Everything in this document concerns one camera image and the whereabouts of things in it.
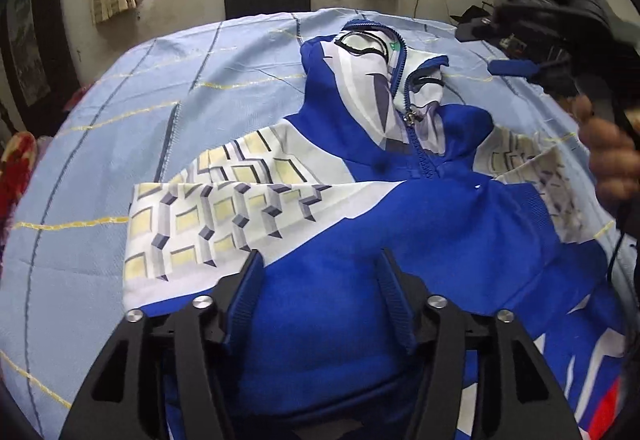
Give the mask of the person right hand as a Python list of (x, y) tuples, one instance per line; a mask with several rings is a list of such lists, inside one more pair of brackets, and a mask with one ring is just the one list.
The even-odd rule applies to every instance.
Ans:
[(594, 114), (587, 96), (574, 100), (573, 114), (579, 140), (589, 151), (597, 199), (610, 215), (616, 215), (621, 204), (639, 194), (639, 152), (618, 126)]

